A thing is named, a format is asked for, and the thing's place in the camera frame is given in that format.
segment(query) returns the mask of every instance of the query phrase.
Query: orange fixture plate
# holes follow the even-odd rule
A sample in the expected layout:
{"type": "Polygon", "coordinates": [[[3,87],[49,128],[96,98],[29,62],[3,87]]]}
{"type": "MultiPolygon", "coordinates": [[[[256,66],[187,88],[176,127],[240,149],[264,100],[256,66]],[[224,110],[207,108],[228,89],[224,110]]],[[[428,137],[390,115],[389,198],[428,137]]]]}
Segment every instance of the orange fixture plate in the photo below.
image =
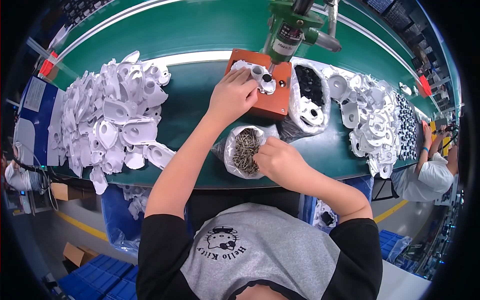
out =
{"type": "MultiPolygon", "coordinates": [[[[242,49],[233,49],[225,75],[230,72],[232,64],[239,60],[261,65],[266,68],[270,65],[270,56],[266,54],[242,49]]],[[[258,92],[258,101],[249,112],[265,118],[283,120],[288,114],[291,75],[292,64],[290,62],[283,62],[277,65],[272,73],[273,79],[276,80],[275,91],[271,95],[258,92]]]]}

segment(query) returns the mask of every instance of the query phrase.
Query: pile of white plastic parts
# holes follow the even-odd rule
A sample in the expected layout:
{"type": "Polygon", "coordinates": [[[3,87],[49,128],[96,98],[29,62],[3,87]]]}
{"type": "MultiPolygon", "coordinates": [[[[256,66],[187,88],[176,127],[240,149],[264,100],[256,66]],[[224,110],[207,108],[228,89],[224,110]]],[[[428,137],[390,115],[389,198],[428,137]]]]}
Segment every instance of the pile of white plastic parts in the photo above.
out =
{"type": "Polygon", "coordinates": [[[133,219],[138,220],[138,214],[140,212],[145,213],[148,196],[150,196],[152,188],[122,184],[117,184],[117,186],[122,188],[125,200],[132,201],[128,206],[128,211],[133,216],[133,219]]]}
{"type": "Polygon", "coordinates": [[[85,71],[67,88],[60,128],[51,126],[57,139],[60,164],[81,177],[92,166],[90,180],[97,194],[108,184],[105,174],[145,165],[145,158],[160,169],[174,151],[156,142],[162,103],[168,95],[161,86],[169,83],[166,66],[139,61],[140,53],[112,59],[99,74],[85,71]]]}
{"type": "Polygon", "coordinates": [[[349,133],[352,152],[367,156],[370,173],[386,179],[400,154],[396,93],[384,80],[376,81],[357,73],[344,77],[333,73],[328,78],[330,95],[340,104],[345,127],[349,133]]]}

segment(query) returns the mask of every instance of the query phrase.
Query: bag of black parts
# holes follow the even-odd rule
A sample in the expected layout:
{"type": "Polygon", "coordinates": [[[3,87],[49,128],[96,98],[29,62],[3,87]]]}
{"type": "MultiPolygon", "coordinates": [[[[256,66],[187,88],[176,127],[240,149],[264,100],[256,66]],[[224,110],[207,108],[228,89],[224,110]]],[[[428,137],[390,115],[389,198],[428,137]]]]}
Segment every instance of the bag of black parts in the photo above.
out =
{"type": "Polygon", "coordinates": [[[275,125],[237,126],[226,138],[215,143],[210,151],[224,162],[229,173],[244,179],[259,179],[264,175],[258,171],[253,155],[269,136],[279,138],[275,125]]]}
{"type": "Polygon", "coordinates": [[[278,124],[280,139],[291,143],[302,137],[320,134],[330,119],[330,89],[327,79],[313,63],[292,62],[288,116],[278,124]]]}

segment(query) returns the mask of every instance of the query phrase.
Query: hand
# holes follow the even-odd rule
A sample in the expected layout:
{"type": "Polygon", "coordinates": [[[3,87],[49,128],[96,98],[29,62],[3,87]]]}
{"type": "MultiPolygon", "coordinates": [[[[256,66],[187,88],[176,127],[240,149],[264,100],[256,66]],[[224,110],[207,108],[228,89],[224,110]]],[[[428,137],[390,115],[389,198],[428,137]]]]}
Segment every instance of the hand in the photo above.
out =
{"type": "Polygon", "coordinates": [[[445,132],[446,128],[447,128],[447,125],[441,125],[440,126],[440,131],[443,131],[443,133],[438,134],[437,138],[444,139],[445,137],[447,137],[450,134],[450,132],[445,132]]]}
{"type": "Polygon", "coordinates": [[[206,117],[226,128],[257,102],[258,83],[251,79],[250,69],[230,71],[215,86],[206,117]]]}
{"type": "Polygon", "coordinates": [[[430,126],[428,125],[425,125],[423,127],[423,135],[425,137],[425,147],[427,147],[428,149],[430,149],[430,146],[432,145],[432,129],[430,126]]]}
{"type": "Polygon", "coordinates": [[[316,172],[292,145],[273,136],[260,146],[253,159],[260,173],[294,192],[304,191],[304,186],[310,182],[312,172],[316,172]]]}

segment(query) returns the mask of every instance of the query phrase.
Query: concrete floor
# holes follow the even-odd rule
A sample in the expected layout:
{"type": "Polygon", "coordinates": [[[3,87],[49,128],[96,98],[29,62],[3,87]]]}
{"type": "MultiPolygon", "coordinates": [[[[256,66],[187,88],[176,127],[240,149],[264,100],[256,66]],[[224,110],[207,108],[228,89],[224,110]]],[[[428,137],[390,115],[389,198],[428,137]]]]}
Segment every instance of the concrete floor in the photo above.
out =
{"type": "MultiPolygon", "coordinates": [[[[376,197],[382,182],[375,181],[373,185],[373,198],[376,197]]],[[[392,195],[391,182],[387,181],[382,188],[379,198],[392,195]]],[[[372,202],[373,217],[379,216],[383,212],[389,210],[395,205],[399,204],[403,199],[390,198],[386,200],[379,200],[372,202]]],[[[389,215],[383,221],[377,223],[378,230],[388,230],[399,235],[409,236],[415,238],[420,232],[423,225],[429,219],[429,216],[434,208],[433,201],[431,202],[407,202],[397,211],[389,215]]]]}
{"type": "MultiPolygon", "coordinates": [[[[391,195],[390,182],[387,182],[379,197],[391,195]]],[[[380,186],[375,183],[373,196],[380,186]]],[[[373,216],[376,217],[400,203],[402,199],[387,199],[372,202],[373,216]]],[[[59,210],[75,220],[87,224],[99,231],[105,232],[105,223],[101,211],[100,197],[97,199],[76,199],[58,201],[59,210]]],[[[424,224],[428,222],[434,205],[431,203],[407,202],[397,211],[384,220],[378,222],[379,230],[386,229],[400,235],[415,238],[424,224]]],[[[107,241],[97,238],[86,231],[70,224],[53,211],[37,213],[36,216],[21,215],[16,219],[16,227],[21,231],[24,240],[28,242],[29,262],[35,264],[36,274],[43,276],[51,272],[54,278],[59,279],[67,275],[61,261],[63,248],[67,242],[80,246],[84,245],[92,250],[117,259],[137,264],[137,259],[124,252],[114,249],[107,241]]]]}

